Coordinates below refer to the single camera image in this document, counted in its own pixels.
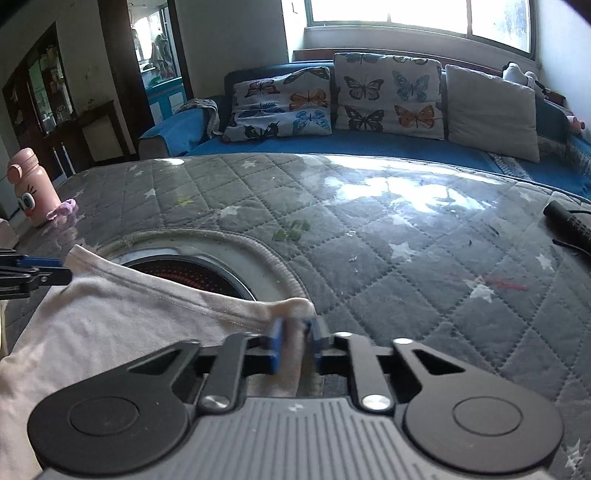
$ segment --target triangular cutout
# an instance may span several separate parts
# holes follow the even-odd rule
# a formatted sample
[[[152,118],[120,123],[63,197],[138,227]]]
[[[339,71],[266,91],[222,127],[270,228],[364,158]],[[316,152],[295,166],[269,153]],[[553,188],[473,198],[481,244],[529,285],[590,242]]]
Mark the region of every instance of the triangular cutout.
[[[133,367],[129,371],[133,374],[141,375],[162,375],[168,367],[175,361],[181,350],[172,350],[160,355],[156,358],[150,359],[137,367]]]
[[[463,368],[424,350],[413,350],[413,353],[431,375],[461,374],[465,371]]]

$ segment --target doorway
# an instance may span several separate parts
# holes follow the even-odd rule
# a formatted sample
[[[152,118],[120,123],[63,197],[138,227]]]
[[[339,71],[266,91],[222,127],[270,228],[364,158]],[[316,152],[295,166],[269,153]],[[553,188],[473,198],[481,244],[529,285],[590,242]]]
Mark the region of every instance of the doorway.
[[[140,136],[193,97],[174,0],[99,0],[113,80],[129,134]]]

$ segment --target white pillow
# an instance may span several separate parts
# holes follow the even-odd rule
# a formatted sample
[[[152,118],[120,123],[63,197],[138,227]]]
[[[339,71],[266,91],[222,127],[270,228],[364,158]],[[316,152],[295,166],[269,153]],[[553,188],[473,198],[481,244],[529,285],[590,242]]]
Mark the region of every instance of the white pillow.
[[[335,54],[335,128],[443,140],[441,64],[371,53]]]
[[[450,142],[540,162],[531,88],[454,65],[446,79]]]
[[[332,133],[328,67],[237,83],[232,104],[225,141]]]

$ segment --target butterfly pillow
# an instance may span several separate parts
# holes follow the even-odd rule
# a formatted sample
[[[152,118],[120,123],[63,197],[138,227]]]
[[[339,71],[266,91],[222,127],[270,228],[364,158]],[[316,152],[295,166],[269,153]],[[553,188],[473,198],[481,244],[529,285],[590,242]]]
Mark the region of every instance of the butterfly pillow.
[[[311,67],[234,85],[225,141],[331,133],[327,67]]]
[[[336,128],[444,139],[441,64],[371,53],[337,53]]]

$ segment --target silver screw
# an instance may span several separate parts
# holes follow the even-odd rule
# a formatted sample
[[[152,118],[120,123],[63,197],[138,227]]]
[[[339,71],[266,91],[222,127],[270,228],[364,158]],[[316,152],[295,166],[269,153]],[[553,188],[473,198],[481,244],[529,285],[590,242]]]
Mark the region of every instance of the silver screw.
[[[201,399],[201,405],[209,410],[223,410],[229,407],[230,400],[222,395],[206,395]]]
[[[387,410],[392,405],[392,401],[383,395],[367,395],[361,400],[361,404],[368,410]]]

